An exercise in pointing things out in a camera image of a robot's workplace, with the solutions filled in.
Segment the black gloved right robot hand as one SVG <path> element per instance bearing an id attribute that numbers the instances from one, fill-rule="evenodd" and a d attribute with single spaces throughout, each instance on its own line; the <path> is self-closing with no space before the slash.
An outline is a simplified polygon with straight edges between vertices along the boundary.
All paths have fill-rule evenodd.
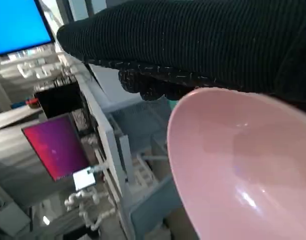
<path id="1" fill-rule="evenodd" d="M 306 103 L 306 0 L 133 0 L 57 40 L 145 101 L 217 87 Z"/>

